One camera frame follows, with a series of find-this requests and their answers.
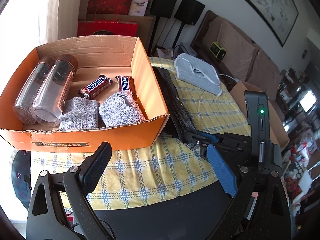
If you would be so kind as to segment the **grey mesh vest white trim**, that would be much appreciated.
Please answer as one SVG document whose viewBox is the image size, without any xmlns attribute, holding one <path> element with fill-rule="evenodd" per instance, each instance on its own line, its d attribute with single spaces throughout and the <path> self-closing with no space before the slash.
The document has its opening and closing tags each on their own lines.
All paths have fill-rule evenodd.
<svg viewBox="0 0 320 240">
<path fill-rule="evenodd" d="M 216 96 L 222 94 L 220 79 L 215 68 L 192 55 L 183 53 L 174 61 L 177 78 L 181 81 L 199 87 Z"/>
</svg>

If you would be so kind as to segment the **small grey knit cloth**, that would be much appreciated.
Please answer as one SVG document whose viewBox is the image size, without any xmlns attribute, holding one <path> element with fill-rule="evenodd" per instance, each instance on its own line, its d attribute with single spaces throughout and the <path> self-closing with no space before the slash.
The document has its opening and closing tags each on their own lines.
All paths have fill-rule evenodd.
<svg viewBox="0 0 320 240">
<path fill-rule="evenodd" d="M 100 105 L 99 114 L 106 127 L 131 125 L 146 120 L 128 90 L 116 92 L 107 98 Z"/>
</svg>

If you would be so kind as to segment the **Snickers bar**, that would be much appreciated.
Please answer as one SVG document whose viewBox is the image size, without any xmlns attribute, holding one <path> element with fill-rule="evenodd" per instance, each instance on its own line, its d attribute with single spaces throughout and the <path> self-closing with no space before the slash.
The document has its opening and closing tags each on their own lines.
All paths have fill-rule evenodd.
<svg viewBox="0 0 320 240">
<path fill-rule="evenodd" d="M 96 80 L 80 89 L 78 94 L 84 99 L 92 100 L 112 84 L 113 80 L 111 78 L 106 75 L 100 75 Z"/>
<path fill-rule="evenodd" d="M 134 78 L 132 76 L 118 75 L 116 76 L 118 81 L 119 91 L 129 91 L 134 99 L 137 98 Z"/>
</svg>

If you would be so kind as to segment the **clear bottle copper cap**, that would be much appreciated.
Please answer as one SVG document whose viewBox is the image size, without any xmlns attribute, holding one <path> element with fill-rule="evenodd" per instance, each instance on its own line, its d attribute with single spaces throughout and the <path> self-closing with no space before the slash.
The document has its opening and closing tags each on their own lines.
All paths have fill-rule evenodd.
<svg viewBox="0 0 320 240">
<path fill-rule="evenodd" d="M 31 106 L 32 117 L 37 123 L 49 127 L 59 125 L 78 65 L 77 59 L 71 54 L 57 58 Z"/>
<path fill-rule="evenodd" d="M 51 56 L 44 56 L 37 63 L 29 77 L 27 78 L 23 88 L 21 89 L 13 106 L 16 118 L 27 125 L 36 123 L 31 114 L 33 101 L 43 84 L 46 76 L 55 63 L 55 59 Z"/>
</svg>

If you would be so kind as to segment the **orange cardboard box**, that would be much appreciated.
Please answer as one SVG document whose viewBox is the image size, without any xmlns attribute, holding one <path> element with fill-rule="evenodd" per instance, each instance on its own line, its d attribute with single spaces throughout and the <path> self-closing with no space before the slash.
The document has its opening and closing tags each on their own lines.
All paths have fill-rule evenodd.
<svg viewBox="0 0 320 240">
<path fill-rule="evenodd" d="M 151 146 L 169 117 L 137 37 L 91 35 L 33 49 L 1 94 L 1 136 L 36 152 Z"/>
</svg>

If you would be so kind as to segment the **brown sofa with cushions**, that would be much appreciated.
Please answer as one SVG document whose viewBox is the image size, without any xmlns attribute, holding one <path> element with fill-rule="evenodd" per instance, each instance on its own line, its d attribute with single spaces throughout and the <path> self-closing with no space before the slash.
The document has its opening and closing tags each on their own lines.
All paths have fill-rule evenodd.
<svg viewBox="0 0 320 240">
<path fill-rule="evenodd" d="M 215 41 L 227 51 L 221 61 L 209 51 Z M 265 92 L 269 100 L 276 99 L 281 81 L 279 68 L 260 46 L 232 22 L 208 10 L 191 47 L 220 74 L 252 84 Z"/>
</svg>

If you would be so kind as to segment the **green black radio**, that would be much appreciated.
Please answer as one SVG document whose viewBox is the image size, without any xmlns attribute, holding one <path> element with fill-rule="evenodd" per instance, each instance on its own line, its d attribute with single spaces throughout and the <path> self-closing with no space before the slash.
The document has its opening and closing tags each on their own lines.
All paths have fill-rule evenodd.
<svg viewBox="0 0 320 240">
<path fill-rule="evenodd" d="M 216 59 L 218 60 L 223 60 L 225 57 L 227 51 L 222 48 L 218 42 L 213 42 L 212 45 L 209 48 L 209 51 L 215 56 Z"/>
</svg>

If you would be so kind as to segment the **large brown carton behind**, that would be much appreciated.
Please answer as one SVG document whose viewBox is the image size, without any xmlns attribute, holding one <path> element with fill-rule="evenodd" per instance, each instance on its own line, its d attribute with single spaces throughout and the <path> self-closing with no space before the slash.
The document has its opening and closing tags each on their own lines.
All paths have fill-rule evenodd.
<svg viewBox="0 0 320 240">
<path fill-rule="evenodd" d="M 87 14 L 86 20 L 114 20 L 117 18 L 120 21 L 135 21 L 138 23 L 137 37 L 140 38 L 145 51 L 148 51 L 153 26 L 155 23 L 155 17 L 153 16 L 129 16 L 129 15 L 113 15 L 113 14 Z"/>
</svg>

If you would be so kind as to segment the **right black speaker on stand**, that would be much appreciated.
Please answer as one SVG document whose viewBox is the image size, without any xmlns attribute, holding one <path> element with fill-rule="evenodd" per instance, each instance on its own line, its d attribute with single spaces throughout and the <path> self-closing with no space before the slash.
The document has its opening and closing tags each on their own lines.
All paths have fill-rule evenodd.
<svg viewBox="0 0 320 240">
<path fill-rule="evenodd" d="M 197 0 L 181 1 L 176 11 L 176 14 L 174 15 L 174 19 L 179 20 L 181 24 L 177 32 L 177 35 L 175 37 L 175 40 L 172 44 L 173 48 L 175 48 L 184 26 L 185 25 L 194 26 L 199 20 L 204 9 L 205 9 L 205 5 Z"/>
</svg>

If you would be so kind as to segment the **black speaker on stand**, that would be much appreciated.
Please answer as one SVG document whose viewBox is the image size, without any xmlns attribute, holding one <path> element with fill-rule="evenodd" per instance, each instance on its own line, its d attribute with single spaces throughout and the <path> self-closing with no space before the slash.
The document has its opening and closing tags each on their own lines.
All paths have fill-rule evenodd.
<svg viewBox="0 0 320 240">
<path fill-rule="evenodd" d="M 161 17 L 167 19 L 171 18 L 176 2 L 177 0 L 152 0 L 150 15 L 155 16 L 156 18 L 148 46 L 148 55 L 150 55 L 152 52 L 152 45 L 156 35 L 159 20 L 161 19 Z"/>
<path fill-rule="evenodd" d="M 176 11 L 176 14 L 174 15 L 174 19 L 179 20 L 181 24 L 177 32 L 177 35 L 175 37 L 175 40 L 172 44 L 173 48 L 175 48 L 184 26 L 185 25 L 194 26 L 199 20 L 204 9 L 205 9 L 205 5 L 197 0 L 181 1 Z"/>
</svg>

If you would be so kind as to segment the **red Ferrero Collection box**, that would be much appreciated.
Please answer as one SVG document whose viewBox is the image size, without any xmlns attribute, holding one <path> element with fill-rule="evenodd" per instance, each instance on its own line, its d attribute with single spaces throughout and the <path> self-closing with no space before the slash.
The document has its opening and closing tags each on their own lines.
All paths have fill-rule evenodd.
<svg viewBox="0 0 320 240">
<path fill-rule="evenodd" d="M 138 23 L 135 21 L 96 20 L 79 21 L 78 36 L 110 34 L 135 37 Z"/>
</svg>

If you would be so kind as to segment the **left black speaker on stand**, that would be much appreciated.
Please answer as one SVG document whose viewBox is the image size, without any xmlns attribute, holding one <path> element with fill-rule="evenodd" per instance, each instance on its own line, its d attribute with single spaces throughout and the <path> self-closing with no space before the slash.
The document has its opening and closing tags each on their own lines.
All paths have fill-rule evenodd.
<svg viewBox="0 0 320 240">
<path fill-rule="evenodd" d="M 148 46 L 148 55 L 150 55 L 152 52 L 152 45 L 156 35 L 159 20 L 161 19 L 161 17 L 167 19 L 171 18 L 176 2 L 177 0 L 152 0 L 150 15 L 155 16 L 156 18 Z"/>
</svg>

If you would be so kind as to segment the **white pink paper bag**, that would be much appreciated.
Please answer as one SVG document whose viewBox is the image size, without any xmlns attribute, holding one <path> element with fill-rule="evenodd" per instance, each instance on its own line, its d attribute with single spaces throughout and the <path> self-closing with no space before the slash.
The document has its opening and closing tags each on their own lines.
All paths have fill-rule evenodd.
<svg viewBox="0 0 320 240">
<path fill-rule="evenodd" d="M 149 0 L 132 0 L 128 15 L 143 17 L 145 15 L 148 2 Z"/>
</svg>

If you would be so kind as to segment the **framed ink painting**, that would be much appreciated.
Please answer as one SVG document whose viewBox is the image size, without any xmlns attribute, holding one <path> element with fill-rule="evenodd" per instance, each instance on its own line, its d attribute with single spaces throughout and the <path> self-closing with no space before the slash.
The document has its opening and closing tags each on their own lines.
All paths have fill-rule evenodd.
<svg viewBox="0 0 320 240">
<path fill-rule="evenodd" d="M 245 0 L 265 21 L 281 46 L 287 41 L 299 15 L 294 0 Z"/>
</svg>

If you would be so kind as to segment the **beige curtain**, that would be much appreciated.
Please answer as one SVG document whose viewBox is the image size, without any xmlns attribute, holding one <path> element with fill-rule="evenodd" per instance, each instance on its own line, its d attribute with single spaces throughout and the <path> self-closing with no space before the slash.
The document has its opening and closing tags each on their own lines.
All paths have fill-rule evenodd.
<svg viewBox="0 0 320 240">
<path fill-rule="evenodd" d="M 80 1 L 49 0 L 47 16 L 48 42 L 77 35 Z"/>
</svg>

